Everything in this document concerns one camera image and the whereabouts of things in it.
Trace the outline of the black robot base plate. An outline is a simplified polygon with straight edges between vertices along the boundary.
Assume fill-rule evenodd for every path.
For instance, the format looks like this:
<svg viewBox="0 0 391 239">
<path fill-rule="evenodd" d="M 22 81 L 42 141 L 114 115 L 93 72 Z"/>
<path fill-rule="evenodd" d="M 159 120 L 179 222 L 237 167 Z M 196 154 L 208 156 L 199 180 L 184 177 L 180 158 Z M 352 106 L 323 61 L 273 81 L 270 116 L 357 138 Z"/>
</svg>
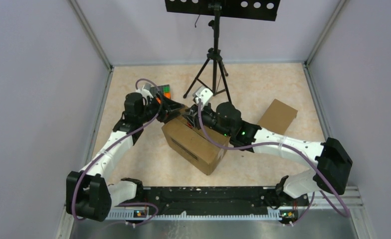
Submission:
<svg viewBox="0 0 391 239">
<path fill-rule="evenodd" d="M 157 215 L 266 215 L 279 210 L 281 217 L 295 218 L 308 206 L 309 197 L 280 198 L 273 187 L 144 187 L 128 203 L 156 205 Z"/>
</svg>

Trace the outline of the large cardboard box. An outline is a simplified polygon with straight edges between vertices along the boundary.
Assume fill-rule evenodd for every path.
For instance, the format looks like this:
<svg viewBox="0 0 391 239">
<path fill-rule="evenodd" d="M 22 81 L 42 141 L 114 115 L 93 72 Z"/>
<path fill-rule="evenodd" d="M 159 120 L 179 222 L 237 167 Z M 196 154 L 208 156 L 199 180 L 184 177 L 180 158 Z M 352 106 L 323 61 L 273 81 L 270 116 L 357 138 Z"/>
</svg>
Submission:
<svg viewBox="0 0 391 239">
<path fill-rule="evenodd" d="M 170 148 L 205 175 L 217 168 L 227 150 L 212 144 L 201 129 L 179 116 L 162 126 L 162 132 Z"/>
</svg>

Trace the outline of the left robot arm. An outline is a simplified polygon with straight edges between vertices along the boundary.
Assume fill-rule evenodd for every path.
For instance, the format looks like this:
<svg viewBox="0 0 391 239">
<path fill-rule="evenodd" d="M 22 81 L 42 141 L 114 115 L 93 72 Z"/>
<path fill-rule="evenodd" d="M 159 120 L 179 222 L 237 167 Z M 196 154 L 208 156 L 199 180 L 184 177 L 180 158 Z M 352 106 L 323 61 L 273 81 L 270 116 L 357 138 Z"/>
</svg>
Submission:
<svg viewBox="0 0 391 239">
<path fill-rule="evenodd" d="M 112 207 L 123 202 L 133 206 L 144 200 L 141 182 L 126 179 L 108 185 L 106 179 L 116 165 L 138 141 L 145 127 L 155 120 L 162 123 L 177 117 L 184 104 L 159 93 L 134 92 L 126 95 L 124 111 L 102 149 L 80 171 L 72 171 L 66 179 L 66 212 L 76 220 L 102 222 Z"/>
</svg>

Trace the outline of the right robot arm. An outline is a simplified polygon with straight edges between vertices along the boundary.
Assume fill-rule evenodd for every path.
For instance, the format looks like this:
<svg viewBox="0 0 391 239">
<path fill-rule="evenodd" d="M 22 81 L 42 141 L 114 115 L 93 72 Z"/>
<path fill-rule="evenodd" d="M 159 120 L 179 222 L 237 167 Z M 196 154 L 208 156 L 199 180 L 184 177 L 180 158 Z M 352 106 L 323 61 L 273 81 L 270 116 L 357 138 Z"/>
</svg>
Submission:
<svg viewBox="0 0 391 239">
<path fill-rule="evenodd" d="M 316 191 L 335 196 L 345 193 L 353 161 L 341 142 L 328 137 L 325 142 L 305 141 L 287 137 L 242 119 L 241 112 L 230 102 L 213 110 L 210 104 L 184 110 L 183 117 L 191 126 L 207 128 L 230 138 L 227 150 L 247 150 L 270 154 L 303 164 L 309 169 L 297 175 L 285 176 L 276 185 L 276 198 L 290 205 L 296 198 Z"/>
</svg>

